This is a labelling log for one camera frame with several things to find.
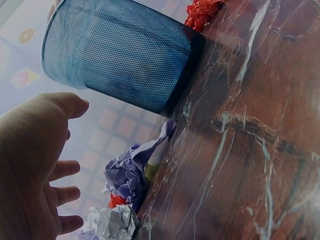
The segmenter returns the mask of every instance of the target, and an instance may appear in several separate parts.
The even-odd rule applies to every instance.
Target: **marble table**
[[[320,239],[320,2],[227,0],[138,240]]]

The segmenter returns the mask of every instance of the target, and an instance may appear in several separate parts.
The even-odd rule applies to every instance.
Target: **red crumpled paper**
[[[108,203],[108,208],[115,208],[117,205],[124,205],[127,203],[127,200],[122,198],[121,196],[113,195],[111,193],[111,199]]]
[[[225,0],[194,0],[193,4],[186,8],[188,17],[184,24],[201,33],[218,11],[220,3],[224,2]]]

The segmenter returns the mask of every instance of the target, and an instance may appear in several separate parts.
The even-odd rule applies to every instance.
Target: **white crumpled paper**
[[[115,208],[90,207],[92,212],[82,227],[79,240],[131,240],[138,227],[138,217],[128,205]]]

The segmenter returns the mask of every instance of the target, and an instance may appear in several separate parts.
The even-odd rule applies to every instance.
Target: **cartoon sticker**
[[[19,35],[19,43],[26,44],[29,42],[35,34],[35,30],[28,28],[20,33]]]
[[[11,77],[10,82],[18,89],[23,89],[34,81],[38,80],[41,76],[30,69],[23,69]]]

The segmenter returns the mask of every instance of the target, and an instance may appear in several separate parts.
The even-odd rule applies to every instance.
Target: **mesh wastebasket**
[[[188,84],[205,38],[132,0],[63,0],[42,45],[53,80],[168,115]]]

